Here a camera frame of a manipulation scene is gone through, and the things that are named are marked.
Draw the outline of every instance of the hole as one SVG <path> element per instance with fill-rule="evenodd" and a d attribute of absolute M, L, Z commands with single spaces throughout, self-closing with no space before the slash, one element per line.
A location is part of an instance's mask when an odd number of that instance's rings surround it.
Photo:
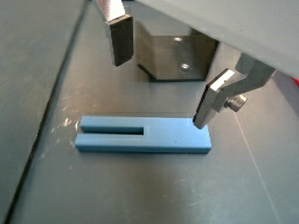
<path fill-rule="evenodd" d="M 82 127 L 85 132 L 98 134 L 143 135 L 145 127 Z"/>

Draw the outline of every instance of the gray panel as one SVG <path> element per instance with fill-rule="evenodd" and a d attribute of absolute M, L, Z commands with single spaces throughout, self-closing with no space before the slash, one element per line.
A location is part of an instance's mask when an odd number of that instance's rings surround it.
<path fill-rule="evenodd" d="M 0 223 L 34 147 L 82 0 L 0 6 Z"/>
<path fill-rule="evenodd" d="M 238 58 L 222 45 L 210 77 Z M 273 81 L 268 91 L 254 92 L 253 105 L 276 106 L 268 100 L 274 95 L 285 108 L 262 108 L 264 116 L 253 116 L 249 99 L 238 116 L 224 111 L 210 123 L 208 156 L 79 153 L 74 146 L 83 115 L 192 117 L 205 84 L 151 83 L 134 60 L 114 67 L 91 7 L 13 223 L 293 223 L 299 125 Z"/>
<path fill-rule="evenodd" d="M 138 0 L 299 78 L 299 2 Z"/>

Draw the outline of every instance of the metal bracket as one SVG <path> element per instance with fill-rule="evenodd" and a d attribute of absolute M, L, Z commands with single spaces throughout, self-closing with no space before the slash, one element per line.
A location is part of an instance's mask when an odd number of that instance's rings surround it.
<path fill-rule="evenodd" d="M 241 54 L 236 69 L 237 72 L 225 69 L 206 86 L 193 120 L 200 129 L 225 108 L 232 108 L 238 112 L 248 101 L 242 94 L 262 88 L 276 72 L 272 66 L 245 53 Z"/>
<path fill-rule="evenodd" d="M 153 81 L 205 81 L 220 41 L 192 30 L 188 36 L 154 36 L 137 24 L 137 62 Z"/>

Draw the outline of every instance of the blue block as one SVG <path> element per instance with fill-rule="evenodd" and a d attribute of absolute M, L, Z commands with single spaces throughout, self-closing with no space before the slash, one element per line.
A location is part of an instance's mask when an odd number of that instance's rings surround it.
<path fill-rule="evenodd" d="M 83 116 L 75 145 L 81 151 L 209 153 L 208 126 L 192 118 Z"/>

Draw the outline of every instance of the gray table surface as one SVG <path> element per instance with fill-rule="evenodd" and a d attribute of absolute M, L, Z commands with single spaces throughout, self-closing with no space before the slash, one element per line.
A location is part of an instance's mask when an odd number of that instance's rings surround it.
<path fill-rule="evenodd" d="M 0 3 L 0 223 L 33 151 L 83 1 Z"/>
<path fill-rule="evenodd" d="M 129 7 L 157 21 L 145 6 Z M 221 45 L 210 79 L 238 58 Z M 90 6 L 13 223 L 298 223 L 299 88 L 282 73 L 248 94 L 241 112 L 212 121 L 209 155 L 77 150 L 82 116 L 193 117 L 205 85 L 153 83 L 135 59 L 114 67 Z"/>

